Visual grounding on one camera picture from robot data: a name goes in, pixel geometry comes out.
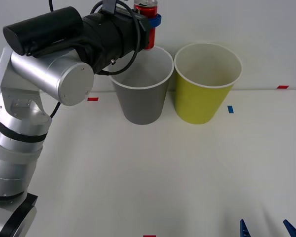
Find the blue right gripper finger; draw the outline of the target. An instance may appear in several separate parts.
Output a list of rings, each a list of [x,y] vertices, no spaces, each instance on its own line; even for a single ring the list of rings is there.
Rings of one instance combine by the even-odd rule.
[[[240,237],[251,237],[249,230],[243,219],[240,220]]]
[[[287,219],[283,221],[283,224],[286,227],[290,237],[296,237],[296,228]]]

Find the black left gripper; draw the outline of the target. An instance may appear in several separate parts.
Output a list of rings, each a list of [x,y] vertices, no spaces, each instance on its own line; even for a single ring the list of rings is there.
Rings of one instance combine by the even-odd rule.
[[[150,27],[156,28],[161,24],[161,15],[157,14],[154,18],[146,18],[145,16],[134,12],[140,30],[140,47],[139,51],[145,49],[149,43]],[[135,21],[126,9],[117,9],[115,12],[116,27],[121,32],[122,53],[121,56],[134,51],[138,42],[138,34]]]

